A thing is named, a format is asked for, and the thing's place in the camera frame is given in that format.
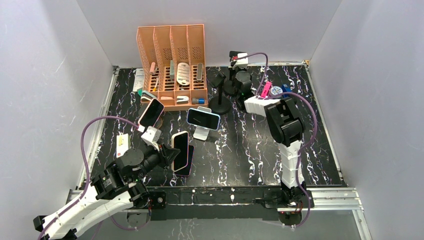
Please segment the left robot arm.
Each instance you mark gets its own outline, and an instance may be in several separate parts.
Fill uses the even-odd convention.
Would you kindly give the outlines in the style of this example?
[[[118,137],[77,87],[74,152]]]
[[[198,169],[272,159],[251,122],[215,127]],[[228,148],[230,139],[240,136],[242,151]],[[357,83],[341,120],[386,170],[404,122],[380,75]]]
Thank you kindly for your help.
[[[94,176],[84,190],[50,215],[33,219],[40,240],[76,240],[85,231],[131,208],[151,208],[158,197],[150,192],[143,178],[155,167],[166,169],[180,149],[160,144],[128,149]]]

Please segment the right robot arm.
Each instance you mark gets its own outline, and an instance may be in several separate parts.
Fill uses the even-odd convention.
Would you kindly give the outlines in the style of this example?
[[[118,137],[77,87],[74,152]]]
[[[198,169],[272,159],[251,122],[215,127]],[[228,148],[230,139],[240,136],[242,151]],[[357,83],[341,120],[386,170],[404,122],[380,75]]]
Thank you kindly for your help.
[[[230,69],[230,79],[235,89],[237,109],[249,114],[265,117],[269,131],[278,144],[281,156],[281,193],[264,197],[265,204],[295,207],[304,195],[304,178],[300,171],[298,152],[305,125],[296,107],[296,100],[289,96],[287,85],[274,86],[269,81],[260,95],[252,88],[252,76],[246,69]]]

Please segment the blue-edged smartphone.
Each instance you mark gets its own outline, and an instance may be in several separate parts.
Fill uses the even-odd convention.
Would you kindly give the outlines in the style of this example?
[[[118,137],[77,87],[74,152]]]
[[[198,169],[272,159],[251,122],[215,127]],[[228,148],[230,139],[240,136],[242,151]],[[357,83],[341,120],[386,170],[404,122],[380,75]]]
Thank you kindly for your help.
[[[218,114],[190,108],[187,111],[188,124],[216,131],[220,127],[221,117]]]

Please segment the magenta-edged black smartphone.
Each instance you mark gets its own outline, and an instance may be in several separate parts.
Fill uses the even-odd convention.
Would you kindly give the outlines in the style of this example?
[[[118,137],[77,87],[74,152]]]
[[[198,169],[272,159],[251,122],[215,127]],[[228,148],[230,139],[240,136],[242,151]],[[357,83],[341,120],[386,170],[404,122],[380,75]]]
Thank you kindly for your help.
[[[188,146],[187,166],[185,166],[184,168],[182,168],[178,171],[175,171],[174,173],[177,176],[188,177],[191,174],[194,150],[195,150],[195,147],[193,145]]]

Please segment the black tall phone stand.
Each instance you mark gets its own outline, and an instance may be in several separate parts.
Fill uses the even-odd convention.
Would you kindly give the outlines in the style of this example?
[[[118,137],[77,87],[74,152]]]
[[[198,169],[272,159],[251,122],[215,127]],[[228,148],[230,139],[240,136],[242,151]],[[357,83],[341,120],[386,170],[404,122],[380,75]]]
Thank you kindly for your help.
[[[232,81],[232,66],[231,66],[231,58],[235,57],[238,53],[245,53],[242,51],[230,51],[229,52],[229,62],[230,65],[228,66],[228,70],[229,70],[229,77],[228,79],[225,81],[224,85],[223,85],[223,91],[226,95],[234,97],[237,95],[238,90],[235,87],[235,82]]]

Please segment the black round-base phone stand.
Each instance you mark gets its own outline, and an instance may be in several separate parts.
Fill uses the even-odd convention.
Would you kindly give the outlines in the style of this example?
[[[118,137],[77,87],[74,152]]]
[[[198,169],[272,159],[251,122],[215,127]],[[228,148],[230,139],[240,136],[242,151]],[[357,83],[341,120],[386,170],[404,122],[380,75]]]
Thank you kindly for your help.
[[[228,113],[232,107],[231,101],[228,98],[223,97],[225,79],[226,76],[222,72],[219,72],[218,75],[210,81],[211,87],[216,89],[218,92],[218,95],[212,97],[208,103],[208,107],[214,114],[224,115]]]

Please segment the pink-cased tall smartphone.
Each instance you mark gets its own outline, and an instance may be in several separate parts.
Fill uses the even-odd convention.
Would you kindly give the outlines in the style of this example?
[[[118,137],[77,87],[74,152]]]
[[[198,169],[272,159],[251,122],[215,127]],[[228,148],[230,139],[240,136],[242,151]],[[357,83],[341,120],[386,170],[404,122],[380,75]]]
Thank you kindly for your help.
[[[171,146],[174,149],[180,150],[171,165],[172,171],[177,172],[188,165],[189,133],[187,131],[181,131],[173,134],[171,137]]]

